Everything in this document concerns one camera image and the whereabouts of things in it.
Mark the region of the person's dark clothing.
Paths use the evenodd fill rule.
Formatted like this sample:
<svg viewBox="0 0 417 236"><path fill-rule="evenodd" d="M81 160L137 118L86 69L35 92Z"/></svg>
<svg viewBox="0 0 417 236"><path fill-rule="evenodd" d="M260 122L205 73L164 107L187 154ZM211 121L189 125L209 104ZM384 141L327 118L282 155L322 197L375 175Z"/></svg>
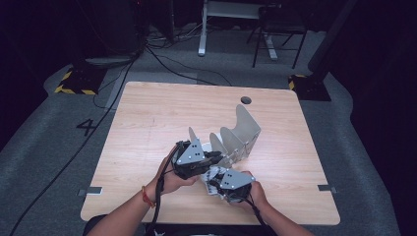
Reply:
<svg viewBox="0 0 417 236"><path fill-rule="evenodd" d="M84 228L83 236L89 232L107 214L97 215L89 220ZM146 236L150 223L140 223L134 236ZM161 236L277 236L270 227L263 228L261 225L213 225L213 224L168 224L157 223L154 227L156 234Z"/></svg>

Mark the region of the black cabinet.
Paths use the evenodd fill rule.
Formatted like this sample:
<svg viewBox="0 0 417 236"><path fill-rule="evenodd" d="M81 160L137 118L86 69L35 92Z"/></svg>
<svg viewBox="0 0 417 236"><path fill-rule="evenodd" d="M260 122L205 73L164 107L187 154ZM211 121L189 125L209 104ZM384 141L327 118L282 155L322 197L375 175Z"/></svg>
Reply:
<svg viewBox="0 0 417 236"><path fill-rule="evenodd" d="M110 54L136 56L144 49L141 0L94 0L100 37Z"/></svg>

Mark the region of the person's left hand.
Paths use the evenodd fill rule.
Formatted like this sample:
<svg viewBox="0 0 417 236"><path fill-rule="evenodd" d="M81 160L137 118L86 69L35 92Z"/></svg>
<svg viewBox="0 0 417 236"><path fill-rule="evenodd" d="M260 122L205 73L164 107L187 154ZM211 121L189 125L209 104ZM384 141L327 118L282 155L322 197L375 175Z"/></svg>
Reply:
<svg viewBox="0 0 417 236"><path fill-rule="evenodd" d="M198 176L193 176L188 179L182 179L177 176L173 172L169 156L166 156L162 159L155 176L146 186L147 194L149 196L155 196L156 184L158 183L158 179L160 177L163 177L164 182L163 190L161 191L162 195L173 193L181 187L192 186L199 180Z"/></svg>

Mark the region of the white expandable metal book rack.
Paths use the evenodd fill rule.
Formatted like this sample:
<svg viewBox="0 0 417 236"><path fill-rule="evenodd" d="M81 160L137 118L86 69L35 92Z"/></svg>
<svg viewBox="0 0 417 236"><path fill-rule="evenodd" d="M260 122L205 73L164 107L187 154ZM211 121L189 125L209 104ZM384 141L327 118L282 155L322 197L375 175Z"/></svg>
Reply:
<svg viewBox="0 0 417 236"><path fill-rule="evenodd" d="M220 151L223 159L219 166L231 168L233 164L247 158L261 127L249 111L241 104L236 106L236 126L233 129L221 127L218 133L209 134L209 142L202 144L203 151Z"/></svg>

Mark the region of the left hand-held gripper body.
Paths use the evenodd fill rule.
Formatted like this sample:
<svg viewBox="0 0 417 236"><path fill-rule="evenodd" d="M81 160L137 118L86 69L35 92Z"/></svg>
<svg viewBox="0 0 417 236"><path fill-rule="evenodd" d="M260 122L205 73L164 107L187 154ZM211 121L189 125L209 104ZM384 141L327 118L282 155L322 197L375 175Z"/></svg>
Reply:
<svg viewBox="0 0 417 236"><path fill-rule="evenodd" d="M212 165L199 139L177 142L171 163L174 173L184 180L207 172Z"/></svg>

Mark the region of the dark slanted stand pole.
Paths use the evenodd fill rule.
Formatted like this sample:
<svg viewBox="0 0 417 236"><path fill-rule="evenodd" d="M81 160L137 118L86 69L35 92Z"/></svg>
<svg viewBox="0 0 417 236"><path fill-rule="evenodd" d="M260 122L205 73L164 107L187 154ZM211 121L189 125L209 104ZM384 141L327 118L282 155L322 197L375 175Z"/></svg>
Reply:
<svg viewBox="0 0 417 236"><path fill-rule="evenodd" d="M309 81L321 84L336 60L336 55L341 49L340 36L343 27L351 15L358 0L347 0L343 8L335 18L326 37L316 50L308 67L312 74Z"/></svg>

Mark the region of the person's right hand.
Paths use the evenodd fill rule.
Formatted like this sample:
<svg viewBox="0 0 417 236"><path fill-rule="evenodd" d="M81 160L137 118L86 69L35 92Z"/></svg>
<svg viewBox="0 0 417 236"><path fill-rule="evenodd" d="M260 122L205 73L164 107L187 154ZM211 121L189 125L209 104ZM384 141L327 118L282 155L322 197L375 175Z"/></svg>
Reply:
<svg viewBox="0 0 417 236"><path fill-rule="evenodd" d="M251 175L252 173L250 171L243 171L243 173ZM268 202L267 196L265 194L264 188L262 184L259 181L254 181L251 183L252 189L251 189L251 197L249 197L249 201L253 203L253 205L260 211L268 209L270 207L270 204ZM243 208L244 210L252 210L252 207L250 204L246 202L238 203L238 206Z"/></svg>

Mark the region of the white metal desk frame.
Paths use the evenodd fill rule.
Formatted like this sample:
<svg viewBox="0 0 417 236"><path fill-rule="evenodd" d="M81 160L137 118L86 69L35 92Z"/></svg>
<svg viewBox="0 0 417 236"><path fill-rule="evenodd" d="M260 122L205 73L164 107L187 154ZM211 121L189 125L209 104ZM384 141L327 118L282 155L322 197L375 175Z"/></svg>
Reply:
<svg viewBox="0 0 417 236"><path fill-rule="evenodd" d="M259 18L258 10L261 7L261 4L229 2L221 0L204 0L202 9L202 31L200 35L198 55L201 57L206 55L208 37L207 23L209 17L257 20Z"/></svg>

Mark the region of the white black patterned knit cloth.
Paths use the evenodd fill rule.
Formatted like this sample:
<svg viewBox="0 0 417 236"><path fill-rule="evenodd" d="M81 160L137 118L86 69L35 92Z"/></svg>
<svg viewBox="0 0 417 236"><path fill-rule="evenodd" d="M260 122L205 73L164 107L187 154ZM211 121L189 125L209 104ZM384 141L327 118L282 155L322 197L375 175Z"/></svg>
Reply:
<svg viewBox="0 0 417 236"><path fill-rule="evenodd" d="M220 190L220 183L226 171L227 168L215 165L201 175L201 180L204 182L210 196L218 196L222 199L223 193Z"/></svg>

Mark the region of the black folding chair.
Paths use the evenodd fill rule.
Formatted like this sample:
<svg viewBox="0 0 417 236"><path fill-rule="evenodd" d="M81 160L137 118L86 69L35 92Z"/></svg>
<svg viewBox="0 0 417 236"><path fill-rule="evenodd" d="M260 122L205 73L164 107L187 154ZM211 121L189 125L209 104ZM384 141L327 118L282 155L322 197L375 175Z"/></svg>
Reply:
<svg viewBox="0 0 417 236"><path fill-rule="evenodd" d="M257 36L256 49L253 58L252 67L256 66L259 51L262 49L274 49L273 44L266 44L261 47L261 39L265 35L288 35L287 39L282 43L284 46L293 35L300 35L301 39L297 48L292 48L296 52L292 69L295 68L302 46L304 44L307 27L304 24L300 14L290 6L285 6L279 2L267 2L258 10L258 21L255 28L251 31L247 42L250 42L254 35Z"/></svg>

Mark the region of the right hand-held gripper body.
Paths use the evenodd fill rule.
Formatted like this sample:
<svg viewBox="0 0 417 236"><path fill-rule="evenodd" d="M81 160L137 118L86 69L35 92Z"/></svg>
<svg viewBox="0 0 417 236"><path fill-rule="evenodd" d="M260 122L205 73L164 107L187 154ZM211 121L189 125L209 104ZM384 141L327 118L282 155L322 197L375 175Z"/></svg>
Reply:
<svg viewBox="0 0 417 236"><path fill-rule="evenodd" d="M240 203L248 198L254 181L250 174L227 169L220 175L217 190L229 203Z"/></svg>

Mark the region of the yellow black striped stand base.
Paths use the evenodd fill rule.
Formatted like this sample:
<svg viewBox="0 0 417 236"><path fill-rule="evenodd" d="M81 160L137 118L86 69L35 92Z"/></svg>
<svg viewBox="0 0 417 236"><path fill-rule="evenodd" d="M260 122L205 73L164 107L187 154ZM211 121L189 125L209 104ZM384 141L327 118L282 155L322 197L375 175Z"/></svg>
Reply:
<svg viewBox="0 0 417 236"><path fill-rule="evenodd" d="M323 81L317 81L310 76L291 75L288 85L299 100L331 101Z"/></svg>
<svg viewBox="0 0 417 236"><path fill-rule="evenodd" d="M64 74L54 92L87 95L98 94L106 73L107 70L102 68L92 67L80 69L71 66Z"/></svg>

